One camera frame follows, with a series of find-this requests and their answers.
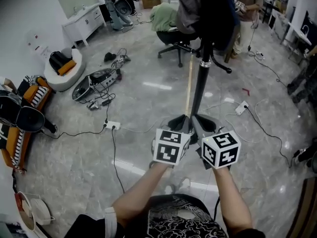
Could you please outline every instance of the black backpack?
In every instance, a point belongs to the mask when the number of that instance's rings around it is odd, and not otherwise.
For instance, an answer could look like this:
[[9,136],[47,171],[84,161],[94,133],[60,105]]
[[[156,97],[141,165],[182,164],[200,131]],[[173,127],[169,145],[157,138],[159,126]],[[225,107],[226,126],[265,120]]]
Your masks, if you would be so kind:
[[49,62],[51,64],[52,68],[59,75],[58,70],[60,68],[62,68],[65,64],[67,64],[70,60],[71,60],[71,58],[67,58],[60,51],[55,51],[51,54]]

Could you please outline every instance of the desk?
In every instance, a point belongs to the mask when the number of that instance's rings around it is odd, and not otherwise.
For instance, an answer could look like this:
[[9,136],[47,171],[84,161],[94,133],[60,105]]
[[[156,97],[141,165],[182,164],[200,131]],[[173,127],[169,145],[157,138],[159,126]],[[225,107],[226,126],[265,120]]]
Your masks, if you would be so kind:
[[[306,42],[308,45],[312,45],[312,43],[310,42],[310,40],[305,36],[305,34],[300,30],[300,29],[298,29],[296,26],[294,26],[292,23],[290,23],[290,22],[288,22],[288,25],[289,25],[289,29],[293,29],[293,31],[296,33],[296,35],[299,37],[298,39],[297,39],[297,41],[295,41],[294,43],[293,43],[293,50],[292,50],[292,52],[291,52],[291,54],[289,55],[289,57],[288,57],[288,59],[290,59],[291,57],[292,57],[292,55],[293,55],[293,53],[295,52],[295,50],[298,48],[298,45],[299,45],[299,42],[300,41],[304,41],[304,42]],[[282,39],[282,41],[281,41],[281,44],[283,43],[283,41],[285,40],[285,38],[286,38],[286,35],[287,35],[287,32],[288,32],[288,30],[286,30],[285,31],[285,34],[284,34],[284,36],[283,36],[283,39]]]

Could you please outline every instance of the power strip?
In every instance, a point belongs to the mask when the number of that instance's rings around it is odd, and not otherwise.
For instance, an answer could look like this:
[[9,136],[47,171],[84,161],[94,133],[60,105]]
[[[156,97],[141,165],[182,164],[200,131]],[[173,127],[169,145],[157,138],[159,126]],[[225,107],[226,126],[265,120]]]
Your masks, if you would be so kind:
[[241,115],[243,113],[243,111],[246,109],[244,106],[249,106],[249,104],[247,102],[242,102],[237,108],[236,108],[236,113],[237,115]]
[[118,130],[120,129],[121,123],[115,122],[115,121],[108,121],[107,123],[105,122],[104,125],[106,126],[107,129],[112,129],[114,126],[115,127],[114,129]]

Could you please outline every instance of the red object on floor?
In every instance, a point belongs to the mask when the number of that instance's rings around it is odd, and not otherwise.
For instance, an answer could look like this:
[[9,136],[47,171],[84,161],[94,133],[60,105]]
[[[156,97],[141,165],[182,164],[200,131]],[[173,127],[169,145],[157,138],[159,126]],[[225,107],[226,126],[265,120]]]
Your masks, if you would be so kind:
[[242,88],[243,91],[246,91],[248,93],[248,96],[250,96],[250,90]]

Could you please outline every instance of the hand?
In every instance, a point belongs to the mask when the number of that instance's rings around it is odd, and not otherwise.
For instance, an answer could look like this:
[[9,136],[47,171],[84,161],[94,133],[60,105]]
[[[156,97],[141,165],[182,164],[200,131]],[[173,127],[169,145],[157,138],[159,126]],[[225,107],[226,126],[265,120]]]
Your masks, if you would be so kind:
[[240,17],[243,17],[243,15],[244,15],[244,13],[242,13],[241,10],[238,10],[238,11],[237,11],[237,14],[238,14]]

